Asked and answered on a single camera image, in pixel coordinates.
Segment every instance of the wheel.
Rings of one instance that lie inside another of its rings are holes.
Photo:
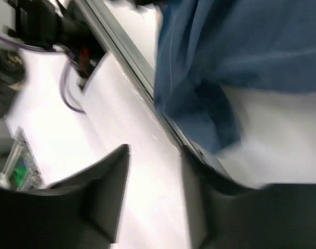
[[[0,50],[0,119],[9,112],[24,79],[25,66],[18,52]]]

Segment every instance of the black cable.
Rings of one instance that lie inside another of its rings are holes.
[[[41,53],[54,53],[54,52],[57,52],[54,49],[46,50],[46,49],[43,49],[43,48],[32,47],[32,46],[28,46],[28,45],[25,45],[25,44],[20,44],[20,43],[14,42],[12,40],[8,40],[6,38],[3,38],[2,36],[0,36],[0,42],[3,42],[4,44],[7,44],[7,45],[9,45],[11,47],[14,47],[14,48],[22,48],[24,50],[28,50],[28,51],[32,51],[32,52],[41,52]]]
[[[84,111],[84,110],[73,107],[73,106],[68,102],[68,100],[66,99],[65,90],[66,90],[67,78],[68,78],[70,69],[71,69],[71,63],[70,63],[70,61],[67,61],[66,64],[65,64],[65,66],[64,66],[64,68],[63,68],[62,75],[61,75],[61,80],[60,80],[60,95],[61,95],[61,98],[62,98],[63,103],[64,103],[70,110],[72,110],[72,111],[74,111],[74,112],[76,112],[76,113],[85,114],[85,111]]]
[[[73,94],[71,93],[69,84],[67,84],[66,93],[67,93],[68,97],[71,99],[71,101],[72,101],[73,103],[75,103],[77,106],[80,106],[80,103],[78,102],[78,100],[77,100],[77,99],[73,96]]]

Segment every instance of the denim fabric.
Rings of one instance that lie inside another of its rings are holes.
[[[220,85],[316,91],[316,0],[171,0],[155,108],[210,153],[239,139]]]

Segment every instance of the black device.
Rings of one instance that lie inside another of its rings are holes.
[[[116,242],[129,146],[50,189],[0,187],[0,248],[108,249]]]
[[[194,249],[316,249],[316,184],[243,187],[183,150]]]
[[[25,80],[25,66],[17,51],[0,50],[0,119],[10,110]]]
[[[79,76],[84,81],[91,76],[106,51],[86,25],[74,1],[69,1],[65,8],[57,0],[61,16],[49,0],[8,2],[16,10],[16,28],[7,31],[9,36],[46,51],[52,51],[54,45],[62,46]]]

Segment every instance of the white table surface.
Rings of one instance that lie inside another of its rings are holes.
[[[46,185],[92,165],[107,154],[86,115],[69,110],[59,94],[66,57],[24,52],[26,87],[6,122],[12,134],[20,126]]]

